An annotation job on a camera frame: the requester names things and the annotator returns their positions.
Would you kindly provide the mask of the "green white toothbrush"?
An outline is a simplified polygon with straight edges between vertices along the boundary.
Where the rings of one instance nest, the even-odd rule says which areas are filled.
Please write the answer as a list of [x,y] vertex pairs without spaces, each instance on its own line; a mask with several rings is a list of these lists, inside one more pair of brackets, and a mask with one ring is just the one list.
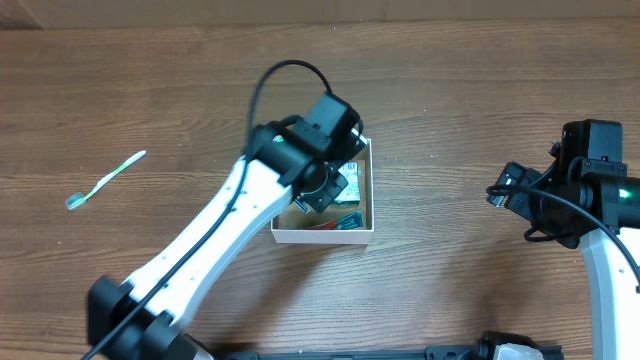
[[91,197],[93,197],[96,193],[98,193],[108,182],[110,182],[114,177],[119,175],[125,169],[130,167],[135,162],[139,161],[146,155],[146,150],[141,150],[133,155],[131,155],[127,160],[125,160],[122,164],[120,164],[116,169],[111,171],[110,173],[103,176],[95,186],[87,193],[75,193],[71,195],[65,201],[65,206],[68,211],[75,211],[79,207],[83,206]]

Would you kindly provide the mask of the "green white soap bar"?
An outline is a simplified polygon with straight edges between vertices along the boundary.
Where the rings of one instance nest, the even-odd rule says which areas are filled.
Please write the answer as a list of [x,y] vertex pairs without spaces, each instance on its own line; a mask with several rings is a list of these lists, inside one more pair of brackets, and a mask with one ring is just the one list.
[[347,185],[335,198],[338,205],[351,206],[359,205],[361,201],[359,175],[360,169],[357,162],[345,163],[339,173],[347,180]]

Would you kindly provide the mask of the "blue disposable razor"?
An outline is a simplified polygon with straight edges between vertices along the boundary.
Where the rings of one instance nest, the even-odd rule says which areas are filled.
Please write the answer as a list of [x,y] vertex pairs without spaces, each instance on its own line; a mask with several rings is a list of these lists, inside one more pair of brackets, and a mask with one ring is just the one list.
[[295,198],[293,203],[304,213],[308,214],[310,212],[309,208],[304,204],[304,202],[299,198]]

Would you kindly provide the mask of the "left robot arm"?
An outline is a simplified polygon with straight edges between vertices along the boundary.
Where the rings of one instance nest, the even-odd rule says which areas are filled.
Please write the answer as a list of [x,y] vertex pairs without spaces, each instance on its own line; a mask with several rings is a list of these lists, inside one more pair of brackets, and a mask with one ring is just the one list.
[[209,359],[187,327],[212,285],[268,222],[301,200],[324,212],[346,188],[339,169],[366,146],[359,114],[325,92],[306,116],[256,126],[224,185],[162,252],[122,284],[87,296],[87,358]]

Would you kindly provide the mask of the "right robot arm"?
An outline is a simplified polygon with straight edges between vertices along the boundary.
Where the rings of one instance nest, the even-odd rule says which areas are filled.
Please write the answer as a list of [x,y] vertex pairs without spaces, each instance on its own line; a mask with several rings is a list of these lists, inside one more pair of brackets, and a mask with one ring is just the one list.
[[639,180],[623,161],[619,122],[564,125],[544,172],[509,162],[487,202],[530,224],[528,242],[580,251],[590,293],[596,359],[639,356]]

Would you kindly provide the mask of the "green red toothpaste tube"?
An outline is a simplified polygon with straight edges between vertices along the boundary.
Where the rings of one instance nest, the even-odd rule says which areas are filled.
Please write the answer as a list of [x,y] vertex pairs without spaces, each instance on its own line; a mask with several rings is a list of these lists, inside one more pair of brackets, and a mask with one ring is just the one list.
[[338,220],[307,227],[307,230],[352,230],[364,226],[363,216],[360,211],[352,212]]

